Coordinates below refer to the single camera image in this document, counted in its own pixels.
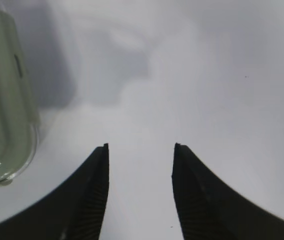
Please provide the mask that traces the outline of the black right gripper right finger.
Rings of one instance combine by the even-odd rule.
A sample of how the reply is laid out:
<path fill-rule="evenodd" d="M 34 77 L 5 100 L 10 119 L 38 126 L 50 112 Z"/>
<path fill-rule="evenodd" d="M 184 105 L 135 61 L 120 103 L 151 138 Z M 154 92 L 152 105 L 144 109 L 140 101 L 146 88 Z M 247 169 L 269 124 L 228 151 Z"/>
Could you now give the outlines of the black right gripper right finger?
<path fill-rule="evenodd" d="M 284 240 L 284 220 L 224 183 L 187 145 L 176 143 L 175 207 L 185 240 Z"/>

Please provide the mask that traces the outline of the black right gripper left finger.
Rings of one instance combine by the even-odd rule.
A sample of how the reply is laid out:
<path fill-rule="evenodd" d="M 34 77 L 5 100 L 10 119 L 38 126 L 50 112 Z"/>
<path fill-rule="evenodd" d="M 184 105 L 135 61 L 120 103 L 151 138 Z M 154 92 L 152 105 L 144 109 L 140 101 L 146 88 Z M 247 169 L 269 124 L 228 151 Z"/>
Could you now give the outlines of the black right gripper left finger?
<path fill-rule="evenodd" d="M 109 145 L 97 147 L 50 194 L 0 223 L 0 240 L 97 240 L 110 185 Z"/>

